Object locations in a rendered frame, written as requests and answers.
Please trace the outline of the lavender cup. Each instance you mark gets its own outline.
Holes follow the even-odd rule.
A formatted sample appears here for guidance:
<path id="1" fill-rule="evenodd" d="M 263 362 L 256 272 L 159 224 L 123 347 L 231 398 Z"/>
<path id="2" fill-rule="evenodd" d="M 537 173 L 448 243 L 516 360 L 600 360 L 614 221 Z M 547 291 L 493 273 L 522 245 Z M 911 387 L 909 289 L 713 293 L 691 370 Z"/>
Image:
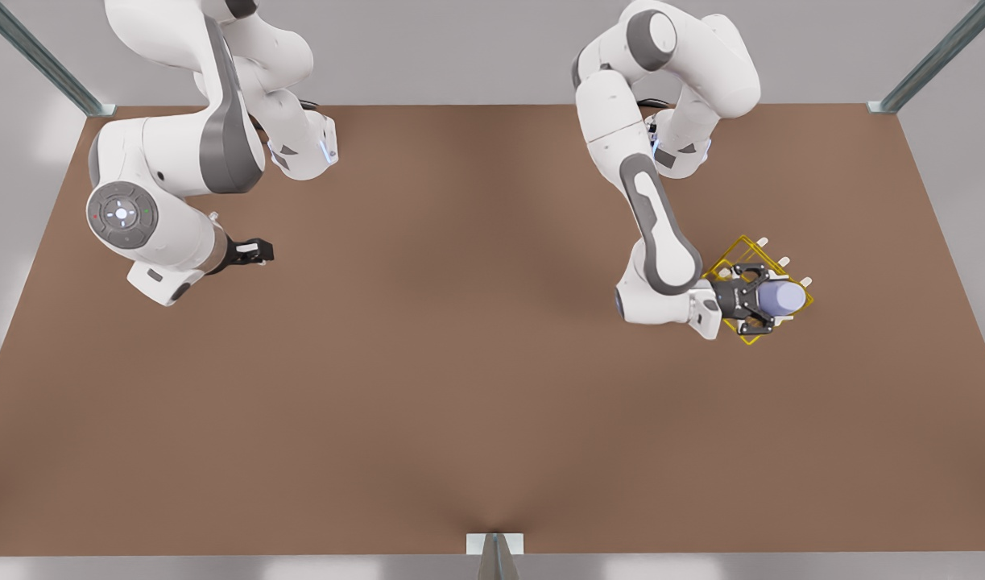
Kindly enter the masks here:
<path id="1" fill-rule="evenodd" d="M 806 302 L 806 290 L 791 280 L 765 280 L 755 296 L 758 309 L 768 318 L 792 316 Z"/>

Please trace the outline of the silver frame post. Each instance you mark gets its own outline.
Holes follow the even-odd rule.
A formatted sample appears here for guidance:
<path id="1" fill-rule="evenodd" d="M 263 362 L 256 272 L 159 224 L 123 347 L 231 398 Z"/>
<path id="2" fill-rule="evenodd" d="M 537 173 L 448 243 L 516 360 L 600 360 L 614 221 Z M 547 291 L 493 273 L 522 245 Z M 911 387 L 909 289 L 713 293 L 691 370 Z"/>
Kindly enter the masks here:
<path id="1" fill-rule="evenodd" d="M 466 554 L 480 555 L 477 580 L 520 580 L 514 556 L 524 554 L 523 533 L 467 533 Z"/>
<path id="2" fill-rule="evenodd" d="M 975 6 L 944 37 L 940 43 L 907 76 L 881 100 L 865 103 L 871 114 L 898 114 L 902 107 L 925 88 L 952 59 L 985 29 L 985 0 Z"/>
<path id="3" fill-rule="evenodd" d="M 84 115 L 90 118 L 109 118 L 116 114 L 116 104 L 105 104 L 94 97 L 89 89 L 77 80 L 1 2 L 0 35 L 24 55 Z"/>

